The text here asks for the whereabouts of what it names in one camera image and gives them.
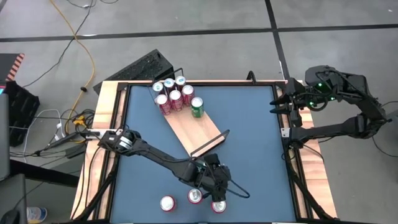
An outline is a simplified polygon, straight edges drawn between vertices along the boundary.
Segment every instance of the wooden table frame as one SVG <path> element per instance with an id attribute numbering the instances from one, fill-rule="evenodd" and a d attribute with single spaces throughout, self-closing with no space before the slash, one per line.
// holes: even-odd
<path id="1" fill-rule="evenodd" d="M 99 94 L 98 104 L 96 107 L 95 117 L 92 128 L 108 129 L 118 128 L 125 122 L 125 112 L 128 106 L 129 86 L 143 85 L 150 86 L 150 80 L 134 80 L 134 81 L 105 81 L 102 84 L 101 93 Z M 278 86 L 283 86 L 283 80 L 190 80 L 188 84 L 193 86 L 271 86 L 274 92 L 274 98 L 282 94 L 282 90 Z M 312 128 L 313 122 L 310 110 L 307 108 L 300 112 L 303 120 L 303 128 Z M 281 128 L 289 127 L 288 116 L 278 116 L 279 125 Z M 77 187 L 75 202 L 73 204 L 72 213 L 76 210 L 76 214 L 71 218 L 79 216 L 84 210 L 85 204 L 89 203 L 94 195 L 97 193 L 99 186 L 104 182 L 105 177 L 110 172 L 114 161 L 118 161 L 118 157 L 112 152 L 100 149 L 95 157 L 93 155 L 96 151 L 98 140 L 90 141 L 87 145 L 85 164 L 91 165 L 91 173 L 87 166 L 82 169 L 80 175 L 79 185 Z M 320 153 L 320 148 L 317 140 L 310 140 L 306 143 L 314 150 Z M 336 217 L 335 206 L 331 196 L 328 179 L 326 176 L 325 166 L 322 159 L 313 152 L 304 149 L 290 151 L 292 165 L 298 176 L 306 185 L 308 191 L 313 195 L 315 200 L 323 207 L 323 209 L 332 217 Z M 90 175 L 90 188 L 87 189 Z M 90 215 L 92 220 L 106 220 L 109 221 L 111 216 L 111 205 L 113 201 L 114 183 L 108 187 L 101 201 Z M 310 208 L 307 200 L 303 197 L 297 185 L 289 178 L 290 189 L 292 192 L 292 201 L 295 209 L 296 219 L 300 218 L 316 218 Z"/>

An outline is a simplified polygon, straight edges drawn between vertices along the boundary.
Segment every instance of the wooden board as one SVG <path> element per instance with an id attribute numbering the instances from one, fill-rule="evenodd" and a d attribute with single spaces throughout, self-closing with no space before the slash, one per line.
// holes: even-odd
<path id="1" fill-rule="evenodd" d="M 191 108 L 187 106 L 181 111 L 173 111 L 171 114 L 165 115 L 164 117 L 189 156 L 201 156 L 225 140 L 224 136 L 221 136 L 191 155 L 193 151 L 221 134 L 214 122 L 206 112 L 201 118 L 193 117 Z"/>
<path id="2" fill-rule="evenodd" d="M 150 80 L 129 80 L 129 81 L 105 81 L 103 82 L 101 93 L 99 94 L 98 104 L 96 107 L 93 128 L 109 128 L 112 120 L 112 113 L 115 99 L 116 99 L 116 92 L 118 88 L 118 83 L 142 83 L 148 84 L 151 83 Z M 202 83 L 202 82 L 209 82 L 209 83 L 221 83 L 221 82 L 252 82 L 251 80 L 189 80 L 187 83 Z M 257 82 L 264 82 L 264 83 L 272 83 L 272 82 L 285 82 L 283 80 L 258 80 Z M 123 101 L 125 100 L 126 91 L 122 90 L 121 92 L 121 99 L 119 108 L 117 111 L 117 119 L 116 119 L 116 126 L 120 125 L 120 118 L 123 113 Z M 313 126 L 311 113 L 309 110 L 300 111 L 300 115 L 303 118 L 303 127 L 310 128 Z M 97 141 L 91 141 L 88 143 L 86 156 L 85 156 L 85 164 L 90 164 L 93 154 L 97 148 Z M 318 152 L 320 152 L 319 144 L 317 140 L 311 140 L 308 142 L 308 145 Z M 98 190 L 98 184 L 100 181 L 100 173 L 103 166 L 103 154 L 104 150 L 100 149 L 97 153 L 95 159 L 93 160 L 93 164 L 91 166 L 91 177 L 90 177 L 90 187 L 87 188 L 88 183 L 88 169 L 85 169 L 85 176 L 83 178 L 82 174 L 80 174 L 80 181 L 79 185 L 76 189 L 75 201 L 73 203 L 72 212 L 78 207 L 76 211 L 77 217 L 84 209 L 85 201 L 91 201 L 92 197 Z M 302 149 L 300 151 L 300 155 L 302 157 L 302 164 L 305 172 L 305 177 L 307 181 L 307 187 L 317 202 L 325 209 L 325 211 L 330 214 L 331 216 L 336 216 L 336 210 L 333 203 L 333 199 L 331 197 L 331 192 L 329 188 L 328 179 L 326 176 L 325 166 L 322 163 L 322 160 L 314 155 L 311 151 L 306 149 Z M 110 171 L 111 164 L 113 159 L 110 160 L 109 166 L 107 171 Z M 303 196 L 299 189 L 297 188 L 297 197 L 298 203 L 300 208 L 301 217 L 305 218 L 305 207 L 303 202 Z M 108 203 L 108 191 L 104 194 L 103 199 L 101 201 L 101 210 L 99 211 L 99 218 L 105 217 L 106 206 Z"/>

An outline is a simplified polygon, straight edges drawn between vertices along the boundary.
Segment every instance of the table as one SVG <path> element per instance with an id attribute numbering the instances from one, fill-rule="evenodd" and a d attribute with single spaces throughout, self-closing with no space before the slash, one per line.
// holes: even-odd
<path id="1" fill-rule="evenodd" d="M 127 83 L 131 85 L 148 85 L 150 81 L 108 81 L 103 82 L 103 86 L 101 89 L 101 93 L 99 94 L 98 105 L 96 108 L 96 114 L 93 122 L 93 128 L 111 128 L 120 126 L 121 123 L 125 122 L 126 117 L 126 108 L 127 104 L 125 102 L 127 98 L 131 99 L 130 96 L 127 96 L 129 92 L 126 92 Z M 248 86 L 251 85 L 252 80 L 192 80 L 190 81 L 192 85 L 234 85 L 234 86 Z M 256 82 L 257 85 L 275 85 L 278 83 L 282 83 L 283 81 L 279 80 L 258 80 Z M 310 128 L 313 126 L 312 117 L 309 110 L 303 110 L 301 112 L 303 118 L 303 126 L 304 128 Z M 286 127 L 288 122 L 286 117 L 282 117 L 281 123 Z M 84 204 L 86 201 L 90 201 L 91 198 L 95 195 L 99 183 L 103 181 L 104 175 L 109 172 L 110 167 L 113 164 L 112 153 L 105 153 L 104 150 L 99 150 L 96 156 L 93 158 L 93 154 L 97 149 L 98 141 L 92 141 L 88 143 L 85 164 L 90 164 L 92 161 L 91 173 L 89 174 L 88 169 L 84 169 L 85 178 L 83 179 L 83 175 L 80 176 L 80 183 L 77 188 L 75 203 L 73 205 L 74 211 L 77 207 L 75 217 L 78 216 L 84 209 Z M 309 141 L 307 143 L 310 147 L 314 148 L 318 152 L 320 152 L 320 148 L 318 142 L 316 140 Z M 322 160 L 312 152 L 302 149 L 296 155 L 298 159 L 297 162 L 294 162 L 295 168 L 300 170 L 300 166 L 302 166 L 303 174 L 305 176 L 305 180 L 307 183 L 307 187 L 312 195 L 316 198 L 318 203 L 325 209 L 327 213 L 331 216 L 336 216 L 333 199 L 331 197 L 330 188 L 328 185 L 328 179 L 325 172 L 325 167 L 323 165 Z M 88 185 L 88 176 L 90 175 L 90 187 L 87 189 Z M 80 204 L 78 204 L 80 194 L 83 193 L 83 196 L 87 194 L 87 198 L 82 197 Z M 110 202 L 115 200 L 114 190 L 110 191 L 111 196 L 109 197 L 109 189 L 103 195 L 102 201 L 98 209 L 96 209 L 93 214 L 91 214 L 90 218 L 111 218 L 111 212 L 107 208 L 110 206 Z M 297 188 L 294 189 L 293 193 L 297 198 L 297 211 L 295 211 L 296 216 L 305 218 L 311 213 L 307 213 L 305 206 L 305 201 Z"/>

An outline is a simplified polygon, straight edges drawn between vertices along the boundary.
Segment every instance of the can lid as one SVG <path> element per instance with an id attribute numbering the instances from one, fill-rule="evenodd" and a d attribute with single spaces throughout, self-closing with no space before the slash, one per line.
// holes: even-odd
<path id="1" fill-rule="evenodd" d="M 198 203 L 201 201 L 201 191 L 198 189 L 191 189 L 188 193 L 189 201 Z"/>
<path id="2" fill-rule="evenodd" d="M 184 84 L 185 81 L 186 81 L 186 79 L 185 79 L 185 77 L 183 77 L 183 76 L 179 76 L 179 77 L 175 78 L 175 82 L 176 82 L 176 84 L 178 84 L 178 85 Z"/>
<path id="3" fill-rule="evenodd" d="M 182 88 L 182 93 L 189 95 L 193 93 L 193 87 L 191 85 L 186 85 Z"/>
<path id="4" fill-rule="evenodd" d="M 170 93 L 170 99 L 178 100 L 181 97 L 181 93 L 178 90 L 173 90 Z"/>
<path id="5" fill-rule="evenodd" d="M 222 202 L 212 202 L 211 203 L 211 207 L 213 208 L 213 210 L 215 212 L 221 213 L 225 210 L 226 208 L 226 202 L 222 201 Z"/>
<path id="6" fill-rule="evenodd" d="M 152 85 L 152 89 L 154 91 L 161 91 L 163 89 L 163 84 L 161 82 L 157 82 L 154 85 Z"/>
<path id="7" fill-rule="evenodd" d="M 158 105 L 163 105 L 167 102 L 167 96 L 164 94 L 160 94 L 159 96 L 157 96 L 157 98 L 155 99 L 155 102 Z"/>
<path id="8" fill-rule="evenodd" d="M 194 107 L 200 107 L 203 105 L 203 100 L 200 97 L 195 97 L 192 99 L 191 105 Z"/>
<path id="9" fill-rule="evenodd" d="M 170 211 L 174 207 L 174 199 L 171 196 L 164 196 L 160 200 L 160 207 L 163 211 Z"/>
<path id="10" fill-rule="evenodd" d="M 166 87 L 174 86 L 174 80 L 172 78 L 166 78 L 166 80 L 164 80 L 164 86 Z"/>

